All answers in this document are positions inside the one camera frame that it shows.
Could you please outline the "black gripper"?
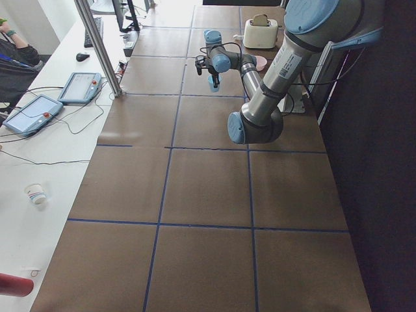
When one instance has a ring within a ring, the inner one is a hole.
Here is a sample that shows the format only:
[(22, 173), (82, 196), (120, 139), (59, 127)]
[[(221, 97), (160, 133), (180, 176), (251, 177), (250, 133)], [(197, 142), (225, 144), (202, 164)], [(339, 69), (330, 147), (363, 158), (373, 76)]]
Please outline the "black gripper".
[(208, 67), (208, 72), (212, 75), (211, 76), (212, 88), (219, 88), (220, 77), (218, 76), (218, 72), (212, 66)]

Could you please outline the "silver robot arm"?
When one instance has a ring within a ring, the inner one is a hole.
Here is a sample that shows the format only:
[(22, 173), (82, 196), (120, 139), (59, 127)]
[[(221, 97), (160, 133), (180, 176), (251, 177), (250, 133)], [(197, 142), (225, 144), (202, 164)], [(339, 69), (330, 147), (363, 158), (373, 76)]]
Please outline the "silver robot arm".
[(213, 86), (218, 87), (220, 73), (237, 70), (250, 98), (227, 119), (231, 141), (275, 141), (283, 129), (278, 104), (311, 55), (321, 52), (328, 42), (334, 43), (334, 49), (359, 49), (373, 44), (381, 37), (384, 8), (384, 1), (289, 1), (283, 43), (264, 77), (255, 68), (255, 57), (227, 51), (221, 34), (206, 30), (207, 54), (196, 59), (197, 72), (208, 70)]

